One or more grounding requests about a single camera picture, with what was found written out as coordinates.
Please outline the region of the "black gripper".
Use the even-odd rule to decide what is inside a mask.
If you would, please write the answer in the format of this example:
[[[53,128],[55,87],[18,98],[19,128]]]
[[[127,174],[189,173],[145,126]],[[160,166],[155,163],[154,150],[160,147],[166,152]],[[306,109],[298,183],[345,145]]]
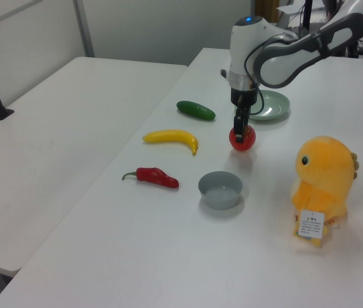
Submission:
[[[245,115],[244,119],[241,115],[236,115],[233,126],[235,142],[243,143],[244,129],[249,126],[251,107],[257,102],[257,90],[243,91],[231,88],[231,102],[237,107],[237,110],[244,112]]]

